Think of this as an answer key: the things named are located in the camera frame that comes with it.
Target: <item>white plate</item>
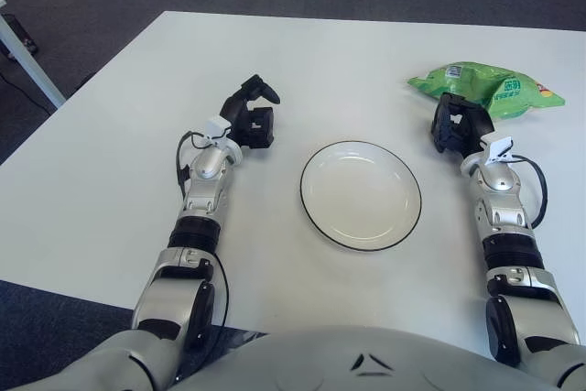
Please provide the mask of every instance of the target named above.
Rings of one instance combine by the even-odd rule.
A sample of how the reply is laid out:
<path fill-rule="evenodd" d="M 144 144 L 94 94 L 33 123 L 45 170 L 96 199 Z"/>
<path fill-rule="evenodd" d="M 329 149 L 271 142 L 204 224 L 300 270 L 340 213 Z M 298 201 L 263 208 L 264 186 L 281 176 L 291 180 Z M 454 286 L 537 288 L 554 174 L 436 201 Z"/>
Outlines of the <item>white plate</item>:
<path fill-rule="evenodd" d="M 408 166 L 390 151 L 359 141 L 313 155 L 301 175 L 301 200 L 322 233 L 360 251 L 399 243 L 421 213 L 421 192 Z"/>

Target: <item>green snack bag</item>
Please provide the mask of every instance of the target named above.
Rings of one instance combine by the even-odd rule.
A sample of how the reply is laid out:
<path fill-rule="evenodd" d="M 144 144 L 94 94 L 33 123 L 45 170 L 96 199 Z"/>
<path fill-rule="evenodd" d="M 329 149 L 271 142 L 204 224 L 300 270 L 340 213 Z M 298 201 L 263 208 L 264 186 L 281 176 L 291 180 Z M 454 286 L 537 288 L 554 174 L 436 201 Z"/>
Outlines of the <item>green snack bag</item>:
<path fill-rule="evenodd" d="M 425 79 L 415 77 L 408 83 L 438 99 L 444 92 L 456 93 L 481 104 L 496 118 L 514 118 L 529 107 L 565 103 L 563 98 L 523 73 L 470 61 L 442 66 Z"/>

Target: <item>black cable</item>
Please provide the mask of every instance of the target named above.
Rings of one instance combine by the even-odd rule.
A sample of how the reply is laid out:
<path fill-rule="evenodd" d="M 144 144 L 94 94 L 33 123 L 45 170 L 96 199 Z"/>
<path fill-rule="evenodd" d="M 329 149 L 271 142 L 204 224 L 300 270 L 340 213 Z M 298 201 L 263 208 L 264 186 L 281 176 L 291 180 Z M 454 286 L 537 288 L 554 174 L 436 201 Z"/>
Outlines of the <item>black cable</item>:
<path fill-rule="evenodd" d="M 548 208 L 548 184 L 546 183 L 546 177 L 543 174 L 543 171 L 541 170 L 539 165 L 536 162 L 534 162 L 533 160 L 529 159 L 528 157 L 520 156 L 520 155 L 511 155 L 511 156 L 514 157 L 515 159 L 519 159 L 519 160 L 508 160 L 508 161 L 506 161 L 507 163 L 515 164 L 518 162 L 526 162 L 531 167 L 533 167 L 533 169 L 537 173 L 537 178 L 539 179 L 539 186 L 541 187 L 541 206 L 539 207 L 539 213 L 537 214 L 537 217 L 531 223 L 531 227 L 533 229 L 535 229 L 543 221 L 543 218 L 546 216 L 546 209 Z"/>
<path fill-rule="evenodd" d="M 213 257 L 218 262 L 218 266 L 220 266 L 220 270 L 222 271 L 223 284 L 226 287 L 226 305 L 223 310 L 222 325 L 220 325 L 220 329 L 218 330 L 218 335 L 216 336 L 216 340 L 213 342 L 211 349 L 207 352 L 207 354 L 205 355 L 203 360 L 200 362 L 198 367 L 195 370 L 193 370 L 193 374 L 196 374 L 197 372 L 199 372 L 201 370 L 201 368 L 203 368 L 206 365 L 206 363 L 210 360 L 210 356 L 212 356 L 214 350 L 218 346 L 218 342 L 222 338 L 223 331 L 226 328 L 226 318 L 228 317 L 228 308 L 230 306 L 230 288 L 228 287 L 228 277 L 226 276 L 226 271 L 223 268 L 223 264 L 222 264 L 222 261 L 220 260 L 220 257 L 218 257 L 215 252 L 213 253 Z"/>
<path fill-rule="evenodd" d="M 213 139 L 220 139 L 222 137 L 224 137 L 226 135 L 226 133 L 228 133 L 228 131 L 231 129 L 232 127 L 226 127 L 224 128 L 222 134 L 220 136 L 214 136 L 212 138 Z M 175 153 L 175 172 L 177 173 L 177 183 L 179 184 L 179 188 L 181 189 L 181 196 L 182 199 L 185 199 L 185 181 L 187 179 L 189 179 L 189 168 L 186 166 L 185 168 L 181 168 L 181 164 L 179 162 L 179 154 L 181 152 L 181 147 L 183 147 L 183 143 L 185 141 L 187 141 L 188 139 L 191 140 L 191 144 L 193 145 L 193 148 L 197 148 L 198 150 L 205 150 L 206 148 L 210 148 L 211 146 L 213 146 L 213 144 L 208 144 L 205 147 L 198 147 L 195 145 L 195 142 L 193 141 L 193 137 L 194 136 L 199 136 L 201 138 L 205 138 L 205 136 L 200 133 L 200 132 L 187 132 L 185 135 L 183 135 L 181 137 L 181 139 L 179 140 L 179 144 L 177 145 L 177 152 Z"/>
<path fill-rule="evenodd" d="M 40 110 L 42 110 L 43 112 L 45 112 L 48 116 L 51 116 L 51 112 L 47 109 L 47 107 L 37 103 L 35 100 L 33 100 L 30 96 L 28 96 L 28 93 L 26 93 L 24 90 L 22 90 L 20 87 L 18 87 L 16 84 L 14 84 L 13 82 L 10 82 L 4 75 L 2 72 L 0 72 L 0 78 L 2 78 L 2 80 L 4 80 L 4 82 L 6 84 L 8 84 L 9 86 L 14 87 L 15 89 L 17 89 L 19 92 L 21 92 L 23 95 L 25 95 L 25 97 L 32 103 L 34 104 L 36 107 L 38 107 Z"/>

